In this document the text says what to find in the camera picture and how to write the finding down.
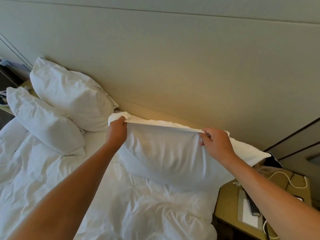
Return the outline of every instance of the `pillow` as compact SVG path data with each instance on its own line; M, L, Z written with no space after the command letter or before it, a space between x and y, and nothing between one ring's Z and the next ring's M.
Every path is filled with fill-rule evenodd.
M30 73L32 86L43 101L64 111L86 131L100 132L118 104L92 78L38 58Z
M40 141L64 155L85 154L83 135L62 111L22 87L7 88L7 99L18 121Z
M191 191L216 192L234 179L199 146L203 132L165 121L150 121L128 113L117 113L109 122L126 117L128 137L119 149L119 157L129 173ZM253 166L270 157L251 145L230 138L234 152Z

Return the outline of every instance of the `white pillow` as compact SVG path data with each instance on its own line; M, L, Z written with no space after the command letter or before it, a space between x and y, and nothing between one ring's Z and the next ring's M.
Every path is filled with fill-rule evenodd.
M83 135L62 111L22 87L7 88L7 99L18 121L40 141L64 155L85 155Z
M216 192L234 179L198 145L200 130L165 121L146 121L126 112L113 114L109 122L120 116L127 119L128 137L118 153L129 173L191 191L208 192ZM271 156L251 145L230 140L235 153L250 166Z
M86 131L105 131L109 116L118 107L92 78L48 60L36 60L30 79L39 98L64 111Z

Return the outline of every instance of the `bed sheet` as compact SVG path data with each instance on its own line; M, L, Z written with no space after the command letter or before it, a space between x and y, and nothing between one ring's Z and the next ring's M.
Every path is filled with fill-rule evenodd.
M90 157L105 132L86 132L86 157L63 156L16 119L0 131L0 239ZM218 192L194 193L129 174L116 154L74 239L210 239Z

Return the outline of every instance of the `remote control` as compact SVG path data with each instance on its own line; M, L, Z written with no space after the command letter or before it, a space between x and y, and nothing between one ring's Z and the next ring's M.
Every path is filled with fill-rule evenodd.
M254 203L254 201L250 198L250 196L247 194L247 192L245 192L247 199L248 199L248 203L250 206L250 210L251 210L251 214L253 216L260 216L260 211L258 209L258 207L256 206L256 204Z

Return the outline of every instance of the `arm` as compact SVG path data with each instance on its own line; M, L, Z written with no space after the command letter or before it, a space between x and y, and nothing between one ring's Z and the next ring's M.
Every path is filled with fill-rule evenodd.
M9 240L73 239L114 154L127 138L121 117L111 122L106 143L55 186L21 222Z
M209 154L243 186L279 238L320 239L320 212L278 187L241 160L225 131L199 133Z

